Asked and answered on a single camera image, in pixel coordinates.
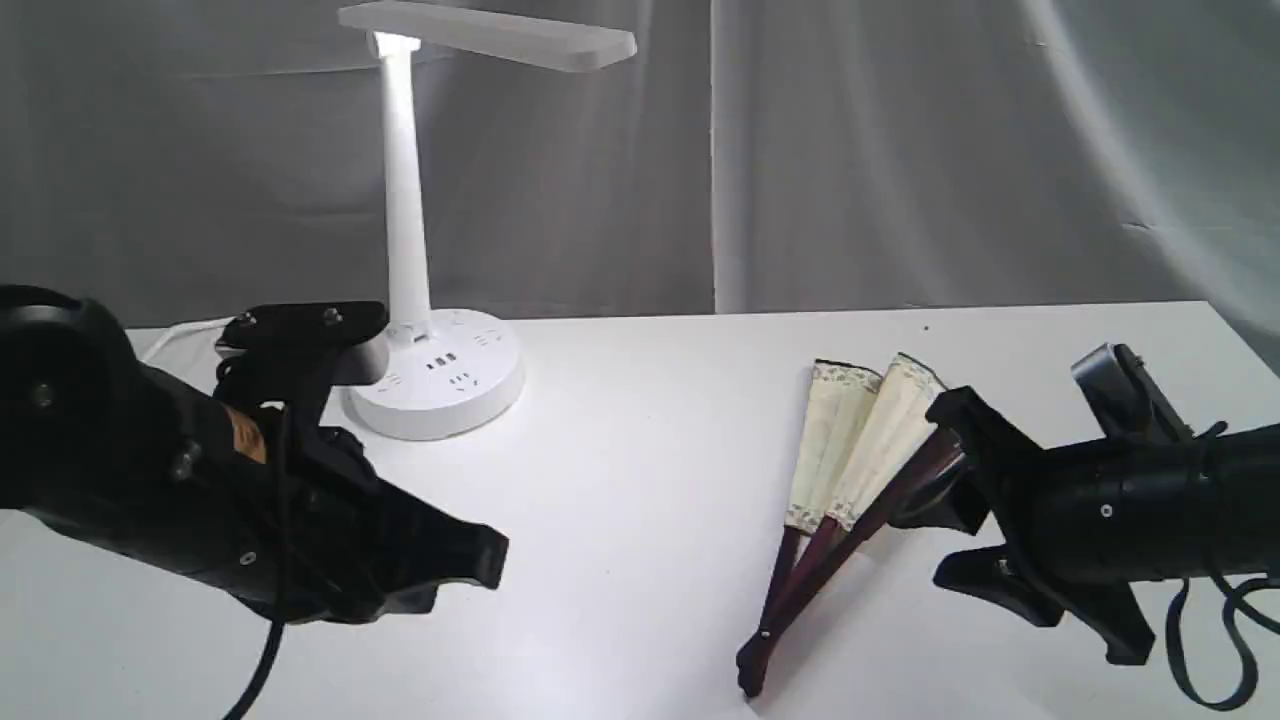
tabletop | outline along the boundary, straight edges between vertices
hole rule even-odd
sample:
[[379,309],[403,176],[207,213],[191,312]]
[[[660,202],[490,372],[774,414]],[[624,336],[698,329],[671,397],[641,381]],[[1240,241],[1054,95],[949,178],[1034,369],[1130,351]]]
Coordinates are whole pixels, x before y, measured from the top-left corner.
[[[447,587],[425,616],[289,628],[252,717],[1203,717],[1165,665],[1172,583],[1135,585],[1157,647],[1112,667],[1068,616],[1036,629],[932,585],[947,552],[998,542],[882,530],[788,630],[748,703],[733,655],[777,548],[814,357],[905,351],[974,386],[1042,445],[1100,437],[1069,368],[1125,342],[1197,430],[1280,420],[1280,379],[1206,304],[526,320],[527,384],[503,416],[430,443],[381,438],[332,401],[379,473],[511,538],[502,587]],[[141,343],[146,333],[137,336]],[[212,387],[210,334],[156,364]],[[266,623],[197,583],[0,520],[0,716],[220,717]],[[1280,609],[1263,597],[1265,611]],[[1187,646],[1206,696],[1239,667],[1197,582]],[[1238,717],[1280,712],[1280,641]]]

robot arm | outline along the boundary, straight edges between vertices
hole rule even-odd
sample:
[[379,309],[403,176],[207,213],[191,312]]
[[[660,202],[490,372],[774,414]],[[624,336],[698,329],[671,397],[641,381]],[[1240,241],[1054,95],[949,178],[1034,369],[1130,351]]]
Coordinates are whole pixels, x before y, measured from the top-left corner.
[[494,589],[504,536],[319,425],[335,384],[381,377],[385,324],[378,302],[255,307],[223,333],[209,397],[138,363],[101,305],[0,286],[0,507],[280,625],[429,612],[448,582]]
[[[1123,345],[1103,346],[1073,368],[1103,439],[1041,448],[972,388],[948,391],[929,420],[960,441],[966,462],[904,503],[891,524],[977,534],[995,516],[1005,544],[955,552],[938,587],[1005,607],[1037,626],[1070,612],[1097,632],[1114,665],[1143,665],[1155,633],[1129,584],[1181,579],[1166,619],[1179,688],[1212,710],[1244,705],[1257,662],[1235,614],[1280,633],[1244,596],[1280,588],[1280,425],[1231,436],[1219,423],[1201,437],[1178,416]],[[1266,573],[1233,588],[1225,575]],[[1190,578],[1211,578],[1225,597],[1224,624],[1244,665],[1238,691],[1207,702],[1192,688],[1179,619]]]

desk lamp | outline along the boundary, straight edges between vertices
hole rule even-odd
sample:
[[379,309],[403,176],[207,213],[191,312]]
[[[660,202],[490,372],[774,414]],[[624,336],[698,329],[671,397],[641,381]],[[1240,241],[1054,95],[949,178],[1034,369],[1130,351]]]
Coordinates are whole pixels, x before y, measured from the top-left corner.
[[588,72],[635,55],[635,37],[620,29],[421,3],[342,8],[338,22],[369,31],[381,65],[390,274],[387,375],[378,384],[351,388],[351,405],[370,428],[394,438],[458,434],[509,407],[525,373],[511,325],[476,310],[431,309],[411,56],[430,42],[561,72]]

black cable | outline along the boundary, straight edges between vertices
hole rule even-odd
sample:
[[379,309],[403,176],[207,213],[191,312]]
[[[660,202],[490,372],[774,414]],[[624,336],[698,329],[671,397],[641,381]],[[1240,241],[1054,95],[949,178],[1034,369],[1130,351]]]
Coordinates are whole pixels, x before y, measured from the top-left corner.
[[[1203,473],[1204,460],[1208,455],[1210,442],[1212,442],[1212,439],[1220,436],[1225,429],[1226,423],[1215,423],[1213,427],[1204,434],[1196,438],[1199,447],[1197,448],[1196,460],[1188,468],[1188,489],[1190,488],[1192,479],[1197,477],[1203,475],[1210,482],[1216,480],[1215,474]],[[1249,648],[1249,643],[1247,643],[1244,637],[1240,635],[1240,629],[1235,624],[1235,614],[1243,612],[1247,618],[1262,625],[1267,630],[1280,634],[1280,621],[1263,615],[1244,600],[1244,596],[1252,592],[1280,589],[1280,578],[1253,578],[1244,580],[1236,587],[1231,587],[1226,582],[1226,578],[1222,577],[1222,573],[1217,570],[1217,566],[1213,562],[1212,552],[1207,546],[1204,550],[1204,562],[1208,569],[1210,579],[1213,580],[1213,584],[1222,592],[1222,597],[1225,598],[1222,602],[1222,628],[1226,629],[1226,634],[1230,638],[1231,644],[1235,647],[1235,653],[1240,657],[1240,682],[1236,684],[1235,691],[1231,694],[1216,702],[1206,701],[1192,685],[1190,674],[1187,671],[1187,655],[1183,648],[1181,630],[1183,609],[1187,606],[1187,596],[1192,589],[1190,579],[1188,578],[1183,578],[1183,587],[1178,591],[1178,594],[1174,596],[1174,600],[1170,601],[1169,614],[1165,615],[1165,648],[1166,655],[1169,656],[1169,671],[1174,675],[1174,682],[1178,683],[1178,689],[1183,691],[1183,694],[1201,707],[1226,712],[1249,702],[1253,693],[1258,689],[1258,659]]]
[[270,457],[280,524],[280,552],[276,560],[275,579],[275,618],[271,620],[271,629],[266,633],[266,644],[262,646],[262,655],[257,660],[257,667],[253,669],[253,675],[250,678],[248,685],[244,687],[244,692],[241,693],[236,705],[227,711],[223,720],[241,720],[244,717],[253,701],[257,700],[259,693],[262,692],[262,687],[266,685],[266,678],[271,674],[271,666],[275,665],[275,656],[280,651],[280,641],[284,639],[285,589],[289,583],[289,556],[293,553],[293,544],[289,539],[289,487],[284,464],[289,442],[288,407],[280,414],[279,423],[280,427],[275,434],[275,448]]

gray backdrop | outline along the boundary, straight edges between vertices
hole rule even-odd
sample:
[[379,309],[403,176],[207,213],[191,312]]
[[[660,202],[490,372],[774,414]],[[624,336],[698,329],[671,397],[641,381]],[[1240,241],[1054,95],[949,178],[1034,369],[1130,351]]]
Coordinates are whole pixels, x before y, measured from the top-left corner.
[[[378,78],[342,4],[0,0],[0,281],[133,324],[381,296]],[[1204,297],[1280,361],[1270,0],[472,4],[640,55],[417,55],[439,305]]]
[[[0,0],[0,282],[132,324],[385,297],[379,79],[344,0]],[[415,55],[438,306],[713,310],[708,4],[471,3],[631,29],[589,76]]]

